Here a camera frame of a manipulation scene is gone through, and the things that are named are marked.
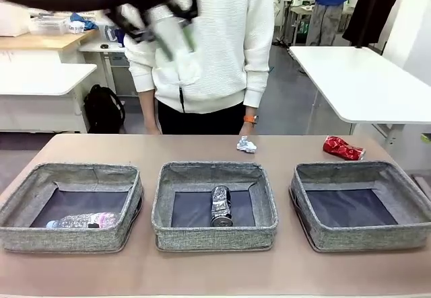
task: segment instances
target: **hand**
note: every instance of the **hand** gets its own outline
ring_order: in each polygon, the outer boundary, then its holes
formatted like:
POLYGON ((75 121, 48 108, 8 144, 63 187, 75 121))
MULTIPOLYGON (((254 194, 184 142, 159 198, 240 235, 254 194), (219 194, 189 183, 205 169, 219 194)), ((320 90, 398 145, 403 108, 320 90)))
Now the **hand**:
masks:
POLYGON ((148 135, 161 135, 162 134, 162 132, 160 132, 160 129, 158 128, 157 125, 146 126, 145 130, 147 131, 148 135))
POLYGON ((240 131, 240 136, 241 137, 247 137, 249 135, 252 135, 253 130, 254 130, 254 125, 250 122, 244 122, 241 131, 240 131))

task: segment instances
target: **plastic water bottle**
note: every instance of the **plastic water bottle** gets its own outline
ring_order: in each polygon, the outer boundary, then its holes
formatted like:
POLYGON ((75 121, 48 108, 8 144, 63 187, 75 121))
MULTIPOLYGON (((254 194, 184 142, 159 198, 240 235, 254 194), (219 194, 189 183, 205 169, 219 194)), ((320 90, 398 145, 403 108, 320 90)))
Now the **plastic water bottle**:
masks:
POLYGON ((80 215, 68 215, 58 221, 49 221, 46 227, 49 229, 106 229, 117 223, 120 219, 118 213, 92 213, 80 215))

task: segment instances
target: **crushed can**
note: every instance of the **crushed can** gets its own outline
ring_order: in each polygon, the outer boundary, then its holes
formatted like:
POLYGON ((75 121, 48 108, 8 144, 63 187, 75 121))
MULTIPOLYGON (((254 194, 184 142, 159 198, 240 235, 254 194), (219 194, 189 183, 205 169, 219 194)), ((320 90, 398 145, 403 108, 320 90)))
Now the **crushed can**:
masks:
POLYGON ((217 186, 211 192, 211 226, 233 226, 230 206, 230 190, 226 186, 217 186))
POLYGON ((351 161, 362 160, 365 155, 364 148, 354 147, 342 138, 334 136, 326 138, 325 143, 323 143, 323 151, 351 161))

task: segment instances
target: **orange watch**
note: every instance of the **orange watch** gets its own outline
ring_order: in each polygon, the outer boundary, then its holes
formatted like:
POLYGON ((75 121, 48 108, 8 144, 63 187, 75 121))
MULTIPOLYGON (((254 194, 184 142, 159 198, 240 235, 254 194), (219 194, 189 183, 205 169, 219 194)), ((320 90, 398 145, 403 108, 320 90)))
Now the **orange watch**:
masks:
POLYGON ((244 116, 244 122, 251 123, 253 125, 256 125, 259 121, 259 117, 257 115, 246 115, 244 116))

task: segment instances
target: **basket rim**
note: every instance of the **basket rim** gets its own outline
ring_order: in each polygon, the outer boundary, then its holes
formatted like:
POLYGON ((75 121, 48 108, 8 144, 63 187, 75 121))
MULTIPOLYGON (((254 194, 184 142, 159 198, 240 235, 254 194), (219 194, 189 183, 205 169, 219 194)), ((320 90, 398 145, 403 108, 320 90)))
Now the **basket rim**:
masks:
POLYGON ((136 191, 137 189, 137 185, 140 179, 140 171, 138 169, 138 167, 134 166, 134 165, 122 165, 122 164, 111 164, 111 163, 70 163, 70 162, 44 162, 44 163, 39 163, 37 165, 35 165, 27 174, 27 176, 20 182, 20 184, 11 192, 11 194, 9 195, 9 197, 7 197, 7 199, 3 202, 3 204, 0 206, 0 212, 5 209, 5 207, 10 203, 10 201, 12 200, 15 192, 17 189, 19 189, 20 187, 23 186, 23 184, 28 180, 28 178, 30 178, 30 176, 37 172, 39 169, 43 168, 44 166, 49 166, 49 165, 74 165, 74 166, 104 166, 104 167, 129 167, 135 170, 136 175, 135 175, 135 179, 133 181, 133 185, 130 187, 129 191, 127 192, 127 197, 125 200, 125 203, 123 205, 123 208, 121 209, 120 212, 120 219, 111 227, 107 227, 104 229, 47 229, 46 227, 4 227, 0 225, 0 233, 35 233, 36 234, 47 234, 47 233, 51 233, 51 234, 55 234, 55 233, 83 233, 83 232, 100 232, 100 233, 109 233, 111 231, 114 231, 116 229, 118 229, 121 224, 123 224, 123 221, 125 219, 125 213, 126 213, 126 207, 130 206, 131 200, 132 200, 132 196, 133 193, 136 191))
POLYGON ((385 160, 362 160, 362 161, 333 161, 333 162, 324 162, 324 161, 316 161, 316 162, 310 162, 310 163, 300 163, 296 165, 294 168, 294 179, 296 179, 300 185, 300 193, 304 197, 306 205, 308 209, 311 212, 311 215, 314 219, 313 222, 317 222, 317 227, 320 229, 323 229, 325 231, 329 232, 339 232, 339 233, 346 233, 351 231, 374 231, 374 230, 383 230, 383 231, 391 231, 391 230, 411 230, 411 229, 431 229, 431 221, 429 222, 423 222, 423 223, 413 223, 413 224, 402 224, 402 225, 371 225, 371 226, 355 226, 355 227, 329 227, 325 224, 323 224, 320 219, 317 217, 316 212, 314 211, 310 199, 306 195, 305 188, 303 186, 303 183, 299 177, 298 168, 304 167, 304 166, 313 166, 313 165, 365 165, 365 164, 371 164, 371 163, 383 163, 387 166, 389 166, 391 169, 394 169, 397 173, 401 175, 401 177, 404 178, 404 180, 413 187, 419 196, 422 197, 422 200, 424 202, 429 202, 428 206, 431 208, 431 202, 426 197, 426 195, 419 189, 417 185, 415 185, 409 176, 396 164, 391 163, 385 160))
POLYGON ((266 170, 263 168, 263 166, 259 163, 255 163, 252 161, 169 161, 166 162, 162 168, 160 169, 160 173, 158 176, 158 180, 157 180, 157 188, 156 188, 156 192, 154 194, 154 201, 153 201, 153 207, 152 207, 152 211, 151 211, 151 224, 152 227, 154 228, 154 231, 192 231, 192 232, 199 232, 199 231, 212 231, 212 232, 217 232, 217 231, 273 231, 277 228, 279 223, 279 219, 278 219, 278 213, 277 213, 277 207, 275 205, 275 199, 274 199, 274 193, 272 191, 272 187, 271 184, 269 183, 269 179, 268 179, 268 175, 266 170), (258 169, 260 169, 262 171, 263 177, 268 185, 269 191, 267 192, 268 195, 268 199, 269 199, 269 206, 271 207, 271 214, 272 214, 272 221, 273 223, 270 226, 232 226, 232 227, 164 227, 164 226, 160 226, 156 223, 156 219, 154 218, 155 212, 156 212, 156 205, 158 202, 158 195, 159 195, 159 191, 160 191, 160 181, 162 179, 162 173, 164 172, 164 169, 166 169, 166 167, 168 167, 170 164, 172 163, 179 163, 179 164, 196 164, 196 163, 203 163, 203 164, 251 164, 254 165, 255 167, 257 167, 258 169))

